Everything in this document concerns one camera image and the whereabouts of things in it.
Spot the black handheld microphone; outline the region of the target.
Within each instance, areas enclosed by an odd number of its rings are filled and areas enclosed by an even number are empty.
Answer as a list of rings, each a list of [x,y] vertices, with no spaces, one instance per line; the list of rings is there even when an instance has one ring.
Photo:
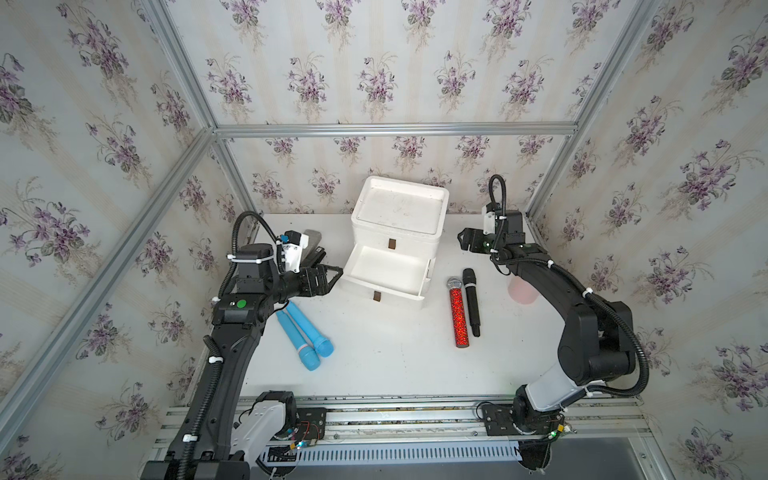
[[[475,338],[479,338],[481,336],[481,319],[477,296],[477,279],[472,268],[465,268],[463,270],[462,282],[465,290],[470,330]]]

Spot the red glitter microphone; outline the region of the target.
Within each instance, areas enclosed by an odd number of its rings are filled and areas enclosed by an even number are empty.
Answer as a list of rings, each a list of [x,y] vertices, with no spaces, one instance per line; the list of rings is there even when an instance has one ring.
[[[467,348],[470,341],[463,299],[463,283],[459,277],[452,276],[448,278],[446,285],[449,293],[455,345],[457,348]]]

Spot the blue toy microphone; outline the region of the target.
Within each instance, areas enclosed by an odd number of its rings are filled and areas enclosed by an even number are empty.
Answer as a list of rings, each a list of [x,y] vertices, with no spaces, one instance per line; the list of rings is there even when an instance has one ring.
[[[284,311],[292,318],[305,340],[312,345],[320,357],[327,358],[333,354],[334,346],[331,340],[315,327],[295,303],[289,303]]]
[[[295,348],[301,363],[309,371],[316,370],[320,366],[321,361],[314,348],[305,340],[299,328],[284,310],[277,311],[276,315],[284,333]]]

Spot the white three-drawer cabinet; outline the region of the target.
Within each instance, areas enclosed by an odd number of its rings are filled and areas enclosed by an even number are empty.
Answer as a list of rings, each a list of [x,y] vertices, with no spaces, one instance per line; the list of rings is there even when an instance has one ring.
[[[443,233],[449,196],[443,187],[370,176],[351,214],[354,242],[433,259]]]

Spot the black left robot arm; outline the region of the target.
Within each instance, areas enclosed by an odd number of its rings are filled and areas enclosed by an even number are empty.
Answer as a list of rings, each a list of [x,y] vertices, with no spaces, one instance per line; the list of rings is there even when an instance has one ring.
[[[325,296],[343,271],[314,264],[303,268],[287,249],[300,247],[296,231],[278,236],[255,211],[232,229],[230,267],[203,339],[208,357],[184,421],[165,457],[148,462],[144,479],[248,479],[266,445],[298,421],[294,395],[268,391],[245,419],[236,413],[252,356],[267,321],[295,297]]]

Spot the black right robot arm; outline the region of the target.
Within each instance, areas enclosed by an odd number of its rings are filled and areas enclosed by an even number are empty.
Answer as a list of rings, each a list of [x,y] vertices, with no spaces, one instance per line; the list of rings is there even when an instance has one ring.
[[[498,273],[530,285],[564,322],[556,364],[515,394],[511,415],[516,427],[531,434],[537,424],[594,393],[640,395],[649,383],[650,362],[634,331],[631,309],[607,301],[544,247],[527,241],[522,213],[507,207],[501,175],[490,176],[487,190],[484,226],[462,230],[457,236],[461,249],[487,255]]]

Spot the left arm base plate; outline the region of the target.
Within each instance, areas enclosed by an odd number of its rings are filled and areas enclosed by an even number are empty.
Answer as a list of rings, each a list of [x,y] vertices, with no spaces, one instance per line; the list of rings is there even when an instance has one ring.
[[[266,466],[287,467],[298,463],[299,454],[314,448],[325,438],[328,409],[299,408],[297,420],[285,434],[277,437],[275,445],[269,445],[260,456]]]

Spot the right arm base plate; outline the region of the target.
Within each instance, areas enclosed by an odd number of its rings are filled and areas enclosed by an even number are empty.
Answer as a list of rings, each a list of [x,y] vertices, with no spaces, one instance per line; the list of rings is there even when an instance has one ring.
[[[543,441],[554,441],[566,430],[562,412],[538,412],[513,403],[482,401],[475,407],[476,417],[483,423],[487,436],[522,435]]]

